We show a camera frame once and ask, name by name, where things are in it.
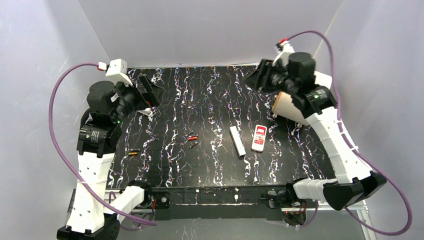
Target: wire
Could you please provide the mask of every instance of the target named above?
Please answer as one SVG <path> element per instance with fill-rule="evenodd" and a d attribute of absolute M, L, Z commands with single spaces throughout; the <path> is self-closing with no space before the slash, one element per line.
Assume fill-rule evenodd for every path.
<path fill-rule="evenodd" d="M 59 154 L 59 156 L 63 160 L 63 162 L 66 164 L 66 166 L 71 170 L 71 172 L 76 176 L 76 178 L 82 183 L 82 185 L 84 185 L 84 187 L 93 196 L 93 198 L 95 198 L 99 203 L 101 203 L 107 209 L 109 209 L 109 210 L 111 210 L 111 211 L 113 211 L 113 212 L 115 212 L 119 215 L 125 216 L 126 218 L 129 218 L 129 219 L 133 220 L 134 222 L 144 224 L 144 225 L 148 225 L 148 226 L 156 226 L 157 224 L 154 221 L 149 221 L 149 220 L 146 220 L 146 219 L 143 219 L 143 218 L 140 218 L 140 217 L 133 216 L 131 214 L 128 214 L 126 212 L 118 210 L 118 209 L 114 208 L 113 206 L 111 206 L 110 204 L 106 203 L 103 200 L 103 197 L 99 197 L 87 183 L 84 183 L 85 181 L 84 181 L 83 177 L 78 173 L 78 171 L 74 168 L 74 166 L 72 166 L 72 164 L 69 162 L 69 160 L 66 158 L 65 154 L 62 152 L 61 148 L 59 147 L 58 141 L 57 141 L 56 136 L 55 136 L 55 131 L 53 129 L 53 105 L 54 105 L 54 102 L 55 102 L 55 96 L 56 96 L 58 88 L 61 85 L 64 78 L 70 72 L 72 72 L 73 70 L 75 70 L 79 67 L 82 67 L 82 66 L 95 66 L 95 67 L 98 68 L 99 64 L 92 63 L 92 62 L 84 62 L 84 63 L 77 64 L 75 66 L 72 66 L 71 68 L 66 70 L 62 74 L 62 76 L 59 77 L 56 84 L 54 85 L 53 91 L 51 92 L 50 102 L 48 104 L 48 129 L 50 131 L 50 137 L 51 137 L 51 141 L 53 142 L 54 148 L 56 149 L 57 153 Z"/>
<path fill-rule="evenodd" d="M 315 219 L 315 217 L 317 216 L 317 213 L 318 213 L 318 206 L 319 206 L 319 204 L 318 204 L 318 201 L 315 201 L 315 211 L 313 212 L 313 215 L 312 215 L 312 217 L 309 219 L 309 221 L 307 221 L 305 224 L 303 224 L 303 225 L 299 225 L 299 228 L 303 228 L 303 227 L 306 227 L 306 226 L 308 226 L 310 223 L 312 223 L 312 221 Z"/>
<path fill-rule="evenodd" d="M 156 207 L 156 199 L 154 199 L 153 206 L 151 207 L 151 212 L 153 213 L 153 216 L 155 215 L 155 207 Z"/>
<path fill-rule="evenodd" d="M 148 207 L 150 207 L 152 205 L 152 203 L 154 202 L 153 198 L 151 199 L 150 203 L 147 206 L 141 206 L 141 209 L 146 209 Z"/>
<path fill-rule="evenodd" d="M 312 34 L 316 34 L 318 36 L 320 36 L 325 44 L 327 45 L 328 48 L 328 53 L 329 53 L 329 58 L 330 58 L 330 72 L 331 72 L 331 77 L 332 77 L 332 85 L 333 85 L 333 89 L 334 89 L 334 94 L 335 97 L 337 99 L 337 120 L 339 121 L 338 125 L 338 130 L 340 131 L 341 136 L 343 137 L 343 140 L 346 142 L 347 146 L 349 146 L 349 148 L 353 149 L 354 146 L 353 144 L 349 141 L 349 139 L 346 137 L 345 134 L 343 134 L 343 125 L 342 125 L 342 101 L 340 99 L 340 94 L 339 94 L 339 90 L 337 88 L 337 82 L 334 81 L 334 76 L 335 76 L 335 65 L 334 65 L 334 54 L 333 54 L 333 48 L 330 44 L 330 41 L 327 39 L 326 36 L 324 36 L 322 33 L 318 32 L 318 31 L 314 31 L 314 30 L 308 30 L 308 31 L 303 31 L 300 33 L 297 33 L 289 38 L 287 38 L 287 41 L 302 35 L 302 34 L 306 34 L 306 33 L 312 33 Z M 379 168 L 377 168 L 374 164 L 372 164 L 367 158 L 365 158 L 365 156 L 363 156 L 358 150 L 353 149 L 352 152 L 360 159 L 362 159 L 365 163 L 367 163 L 369 166 L 371 166 L 371 168 L 373 168 L 376 172 L 380 173 L 384 178 L 387 179 L 387 181 L 397 190 L 397 192 L 399 193 L 400 197 L 402 198 L 403 202 L 405 203 L 405 207 L 406 207 L 406 212 L 408 215 L 407 221 L 405 226 L 399 230 L 399 231 L 394 231 L 394 232 L 389 232 L 389 231 L 382 231 L 379 229 L 376 229 L 370 225 L 367 225 L 366 223 L 364 223 L 363 221 L 361 221 L 357 216 L 355 216 L 347 207 L 345 208 L 346 211 L 356 220 L 358 221 L 361 225 L 363 225 L 364 227 L 373 230 L 376 233 L 382 234 L 382 235 L 387 235 L 387 236 L 397 236 L 397 235 L 401 235 L 404 234 L 406 231 L 408 231 L 408 229 L 411 227 L 412 224 L 412 209 L 411 209 L 411 205 L 410 202 L 408 201 L 407 196 L 405 195 L 405 193 L 401 190 L 401 188 L 390 178 L 388 177 L 384 172 L 382 172 Z"/>
<path fill-rule="evenodd" d="M 304 208 L 304 210 L 302 211 L 302 213 L 304 213 L 305 211 L 306 211 L 306 209 L 308 208 L 308 203 L 305 201 L 305 208 Z"/>

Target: metal frame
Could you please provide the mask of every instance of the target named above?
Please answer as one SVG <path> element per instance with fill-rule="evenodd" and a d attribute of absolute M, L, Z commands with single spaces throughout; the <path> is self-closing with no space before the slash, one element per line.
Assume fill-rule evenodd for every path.
<path fill-rule="evenodd" d="M 109 201 L 109 193 L 110 192 L 115 192 L 116 196 L 119 196 L 119 192 L 120 189 L 106 189 L 105 195 L 104 195 L 104 200 L 105 201 Z M 234 206 L 241 206 L 244 205 L 243 203 L 236 203 L 236 204 L 225 204 L 225 205 L 234 205 Z M 366 224 L 372 226 L 371 224 L 371 220 L 370 217 L 368 216 L 368 206 L 367 203 L 365 202 L 365 200 L 357 202 L 351 206 L 349 206 L 349 209 L 351 211 L 355 211 L 358 214 L 358 217 L 361 221 L 364 221 Z M 282 212 L 296 212 L 298 211 L 298 208 L 293 208 L 293 207 L 284 207 L 281 208 Z M 308 207 L 306 209 L 307 211 L 314 211 L 315 208 L 313 207 Z M 318 211 L 335 211 L 327 202 L 324 203 L 320 203 L 319 207 L 318 207 Z M 133 209 L 132 210 L 133 213 L 150 213 L 151 210 L 150 209 Z M 363 231 L 363 235 L 365 236 L 366 240 L 377 240 L 376 234 L 375 232 L 373 232 L 372 230 L 362 226 L 362 231 Z"/>

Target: floor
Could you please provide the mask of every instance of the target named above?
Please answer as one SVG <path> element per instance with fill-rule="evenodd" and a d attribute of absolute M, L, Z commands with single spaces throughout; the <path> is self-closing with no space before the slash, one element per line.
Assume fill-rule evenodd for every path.
<path fill-rule="evenodd" d="M 174 219 L 142 231 L 121 229 L 118 240 L 365 240 L 361 225 L 346 211 L 319 211 L 308 226 L 295 230 L 265 219 Z"/>
<path fill-rule="evenodd" d="M 255 66 L 129 69 L 164 87 L 154 115 L 133 113 L 122 123 L 107 187 L 133 179 L 154 187 L 284 185 L 298 178 L 330 179 L 334 172 L 315 132 L 271 117 L 272 94 L 253 92 L 243 79 Z M 268 127 L 262 153 L 251 151 L 256 125 Z M 237 126 L 246 149 L 239 158 L 229 133 Z M 197 141 L 186 141 L 193 131 Z M 194 143 L 198 145 L 189 149 Z M 128 156 L 132 148 L 140 149 Z"/>

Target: cable connector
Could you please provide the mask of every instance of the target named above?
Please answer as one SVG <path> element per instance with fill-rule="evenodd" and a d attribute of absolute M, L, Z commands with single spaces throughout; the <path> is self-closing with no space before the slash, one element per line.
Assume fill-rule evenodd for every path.
<path fill-rule="evenodd" d="M 99 61 L 98 62 L 97 70 L 99 70 L 99 71 L 106 71 L 106 70 L 108 70 L 108 65 L 106 63 L 104 63 L 104 62 Z"/>

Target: remote control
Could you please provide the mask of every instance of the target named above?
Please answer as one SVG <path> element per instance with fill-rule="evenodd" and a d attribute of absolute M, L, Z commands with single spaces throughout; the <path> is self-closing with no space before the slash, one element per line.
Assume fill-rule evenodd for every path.
<path fill-rule="evenodd" d="M 267 135 L 267 127 L 256 125 L 253 135 L 252 150 L 262 152 L 265 145 L 265 137 Z"/>

